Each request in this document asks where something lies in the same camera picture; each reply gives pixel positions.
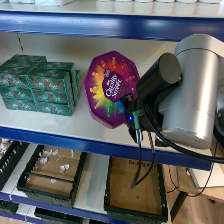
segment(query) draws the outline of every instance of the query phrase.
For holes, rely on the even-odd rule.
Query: plastic tray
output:
[[[15,214],[19,204],[0,200],[0,211]]]
[[[121,208],[121,207],[114,207],[114,206],[110,205],[110,187],[111,187],[110,174],[112,171],[112,161],[113,161],[113,157],[110,158],[110,162],[109,162],[106,191],[105,191],[105,197],[104,197],[104,209],[107,211],[108,217],[112,218],[112,219],[126,221],[126,222],[141,223],[141,224],[142,223],[167,222],[168,209],[167,209],[167,201],[166,201],[166,193],[165,193],[165,186],[164,186],[164,180],[163,180],[162,166],[160,164],[156,164],[157,173],[158,173],[158,186],[154,186],[154,190],[159,191],[162,214],[152,214],[152,213],[146,213],[146,212],[125,209],[125,208]],[[129,160],[129,164],[130,164],[130,161],[131,161],[131,163],[136,162],[135,165],[137,165],[137,161]]]
[[[51,224],[81,224],[82,218],[63,214],[60,212],[54,212],[51,210],[46,210],[42,208],[36,208],[34,215],[41,218],[44,222],[51,223]]]
[[[12,171],[23,156],[29,143],[14,141],[0,159],[0,190],[11,176]]]
[[[70,191],[70,196],[62,196],[59,194],[53,194],[46,191],[35,190],[25,187],[27,180],[29,179],[30,173],[32,172],[33,168],[35,167],[36,162],[38,161],[39,157],[43,152],[44,146],[38,145],[37,149],[35,150],[34,154],[32,155],[30,161],[27,163],[25,170],[23,171],[18,184],[17,189],[19,191],[23,191],[29,199],[40,201],[43,203],[60,205],[68,208],[72,208],[74,205],[76,193],[79,186],[79,181],[82,175],[82,170],[85,163],[86,153],[81,153],[80,159],[78,162],[78,167],[76,170],[76,174],[74,176],[74,180],[72,181],[73,187]]]

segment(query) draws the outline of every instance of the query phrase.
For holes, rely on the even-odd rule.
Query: blue metal shelf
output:
[[[19,129],[0,127],[0,136],[17,141],[30,142],[35,144],[50,145],[54,147],[75,149],[82,152],[97,153],[115,157],[138,160],[136,147],[110,144],[86,139],[71,138],[66,136],[45,134],[39,132],[25,131]],[[151,162],[152,152],[142,148],[142,158]],[[210,170],[211,163],[195,159],[193,157],[168,151],[156,150],[155,162],[175,166],[189,167],[202,170]]]
[[[224,18],[0,11],[0,32],[180,41],[208,34],[224,41]]]
[[[102,222],[113,223],[113,224],[127,224],[127,222],[123,222],[123,221],[119,221],[115,219],[109,219],[106,214],[95,213],[91,211],[84,211],[84,210],[76,209],[76,208],[73,208],[73,209],[65,208],[58,205],[51,205],[51,204],[47,204],[43,202],[33,201],[28,198],[24,198],[24,197],[20,197],[16,195],[12,195],[12,201],[15,203],[22,203],[22,204],[36,206],[43,209],[48,209],[51,211],[57,211],[57,212],[61,212],[61,213],[69,214],[69,215],[75,215],[78,217],[99,220]]]

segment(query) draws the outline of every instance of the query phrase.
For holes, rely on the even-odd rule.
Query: tin lid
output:
[[[120,99],[126,94],[137,98],[139,74],[135,64],[116,51],[95,57],[84,80],[90,114],[108,128],[126,122]]]

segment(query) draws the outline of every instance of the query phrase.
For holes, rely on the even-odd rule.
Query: cardboard box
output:
[[[107,175],[104,208],[109,218],[130,223],[162,223],[168,220],[168,209],[162,166],[154,164],[143,182],[130,189],[138,161],[111,157]],[[150,163],[142,162],[140,177]]]
[[[70,82],[76,82],[76,72],[74,63],[66,62],[40,62],[37,66],[38,69],[61,70],[69,72]]]
[[[3,102],[5,107],[9,110],[37,111],[34,101],[31,100],[28,101],[3,98]]]
[[[0,86],[16,86],[29,88],[27,74],[32,68],[8,68],[0,67]]]
[[[69,104],[73,99],[72,89],[65,92],[54,92],[54,91],[43,91],[32,89],[33,97],[36,101],[46,102],[46,103],[62,103]]]
[[[39,62],[33,61],[17,61],[17,60],[8,60],[2,64],[4,67],[12,68],[35,68]]]
[[[18,190],[31,200],[72,208],[86,153],[77,152],[68,158],[64,152],[39,145],[18,181]]]
[[[28,74],[30,87],[48,91],[67,91],[71,87],[69,73],[66,71],[33,69]]]
[[[16,54],[10,60],[16,61],[30,61],[30,62],[46,62],[46,56],[36,56],[36,55],[23,55]]]
[[[44,103],[36,101],[36,105],[39,112],[64,116],[72,116],[75,110],[73,100],[69,104]]]
[[[2,98],[33,100],[31,90],[20,87],[0,86],[0,95]]]

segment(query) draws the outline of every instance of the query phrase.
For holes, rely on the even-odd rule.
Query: black cable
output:
[[[216,145],[215,145],[214,157],[215,157],[215,155],[216,155],[217,145],[218,145],[218,140],[216,141]],[[185,193],[185,192],[183,192],[183,191],[182,191],[182,192],[183,192],[185,195],[187,195],[188,197],[192,197],[192,198],[201,195],[201,194],[204,192],[205,188],[207,187],[208,181],[209,181],[209,179],[210,179],[210,177],[211,177],[211,174],[212,174],[213,167],[214,167],[214,163],[212,163],[212,165],[211,165],[210,173],[209,173],[208,179],[207,179],[207,181],[206,181],[206,183],[205,183],[205,186],[203,187],[203,189],[202,189],[198,194],[196,194],[196,195],[189,195],[189,194],[187,194],[187,193]],[[173,186],[175,187],[174,190],[177,189],[179,192],[181,192],[180,189],[179,189],[179,188],[175,185],[175,183],[173,182],[173,179],[172,179],[172,177],[171,177],[171,173],[170,173],[170,167],[169,167],[169,174],[170,174],[170,180],[171,180],[171,182],[173,183]]]
[[[140,184],[149,175],[149,173],[151,172],[151,170],[153,168],[154,162],[155,162],[155,149],[154,149],[154,145],[153,145],[153,141],[152,141],[152,135],[150,132],[148,132],[148,136],[149,136],[149,141],[150,141],[150,145],[151,145],[151,149],[152,149],[152,162],[151,162],[151,165],[150,165],[148,171],[145,173],[145,175],[140,180],[138,180],[138,182],[136,182],[136,185]]]
[[[215,162],[215,163],[223,163],[224,164],[224,158],[207,156],[207,155],[203,155],[203,154],[200,154],[200,153],[193,152],[193,151],[185,149],[185,148],[183,148],[183,147],[181,147],[179,145],[176,145],[175,143],[173,143],[170,140],[168,140],[165,137],[163,137],[163,135],[160,133],[160,131],[156,128],[155,124],[153,123],[153,120],[150,117],[150,112],[146,108],[144,103],[142,104],[142,109],[143,109],[143,112],[144,112],[144,116],[147,119],[147,121],[150,124],[151,128],[153,129],[153,131],[167,145],[169,145],[170,147],[176,149],[178,152],[181,152],[181,153],[186,154],[188,156],[195,157],[195,158],[201,159],[201,160],[206,160],[208,162]]]
[[[134,180],[132,181],[131,186],[130,186],[131,189],[133,189],[136,185],[140,184],[149,175],[149,173],[151,172],[151,170],[153,168],[154,162],[155,162],[155,148],[153,145],[153,140],[152,140],[152,136],[151,136],[150,132],[148,132],[148,136],[149,136],[149,141],[150,141],[151,149],[152,149],[152,162],[151,162],[151,165],[150,165],[148,171],[145,173],[145,175],[140,180],[138,180],[138,177],[140,174],[141,165],[140,165],[140,170],[139,170],[139,166],[138,166],[138,170],[137,170]]]
[[[130,185],[130,188],[133,189],[136,185],[137,185],[137,180],[138,180],[138,177],[140,175],[140,172],[141,172],[141,164],[142,164],[142,147],[141,147],[141,140],[140,140],[140,135],[138,133],[138,137],[137,139],[139,139],[139,144],[138,144],[138,148],[139,148],[139,159],[138,159],[138,169],[135,173],[135,176],[134,176],[134,179]]]
[[[167,193],[167,194],[169,194],[169,193],[174,192],[175,190],[177,190],[177,188],[176,188],[176,187],[175,187],[173,190],[171,190],[171,191],[167,191],[166,193]]]

